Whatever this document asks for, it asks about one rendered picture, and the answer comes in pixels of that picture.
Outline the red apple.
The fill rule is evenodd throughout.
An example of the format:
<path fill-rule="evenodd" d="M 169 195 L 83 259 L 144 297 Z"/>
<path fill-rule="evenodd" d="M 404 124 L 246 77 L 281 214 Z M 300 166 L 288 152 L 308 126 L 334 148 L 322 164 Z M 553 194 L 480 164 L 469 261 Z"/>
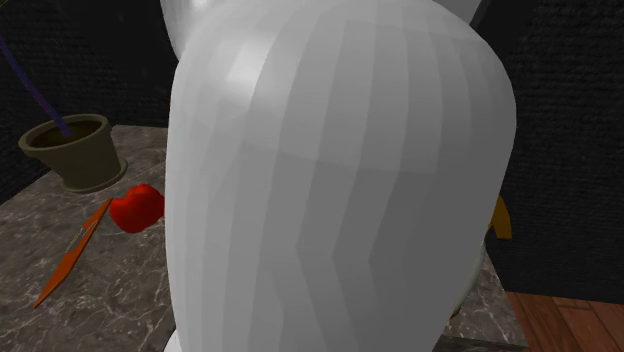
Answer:
<path fill-rule="evenodd" d="M 109 213 L 124 232 L 138 233 L 164 216 L 165 198 L 154 187 L 139 184 L 110 204 Z"/>

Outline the yellow curved object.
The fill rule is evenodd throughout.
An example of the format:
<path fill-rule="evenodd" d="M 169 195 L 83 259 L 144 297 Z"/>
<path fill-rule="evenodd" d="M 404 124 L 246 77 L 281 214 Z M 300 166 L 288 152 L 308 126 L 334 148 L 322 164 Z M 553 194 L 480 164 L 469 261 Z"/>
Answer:
<path fill-rule="evenodd" d="M 512 238 L 510 215 L 501 196 L 497 198 L 488 228 L 492 228 L 495 231 L 497 239 L 510 240 Z"/>

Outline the olive green plant pot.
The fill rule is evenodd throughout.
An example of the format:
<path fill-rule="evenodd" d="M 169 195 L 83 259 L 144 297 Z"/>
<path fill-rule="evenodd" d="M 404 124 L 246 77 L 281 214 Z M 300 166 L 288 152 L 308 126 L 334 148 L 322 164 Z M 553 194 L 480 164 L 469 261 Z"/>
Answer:
<path fill-rule="evenodd" d="M 128 163 L 118 155 L 112 125 L 105 116 L 74 114 L 62 120 L 72 132 L 70 137 L 64 137 L 54 121 L 48 121 L 24 133 L 19 148 L 54 171 L 69 192 L 103 190 L 124 176 Z"/>

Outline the purple plant stem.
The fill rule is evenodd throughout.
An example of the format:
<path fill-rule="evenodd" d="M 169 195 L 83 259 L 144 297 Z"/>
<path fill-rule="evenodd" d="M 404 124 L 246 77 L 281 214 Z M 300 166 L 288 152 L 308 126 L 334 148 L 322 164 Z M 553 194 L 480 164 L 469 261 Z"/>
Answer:
<path fill-rule="evenodd" d="M 1 34 L 0 34 L 0 51 L 3 53 L 5 59 L 7 60 L 8 64 L 11 66 L 15 74 L 18 76 L 22 85 L 32 95 L 32 97 L 38 103 L 38 105 L 47 113 L 47 115 L 54 122 L 56 127 L 60 130 L 61 134 L 65 138 L 72 137 L 73 132 L 71 131 L 68 124 L 61 118 L 61 116 L 56 111 L 56 109 L 47 101 L 44 95 L 31 82 L 28 75 L 18 64 L 10 48 L 8 47 L 4 37 Z"/>

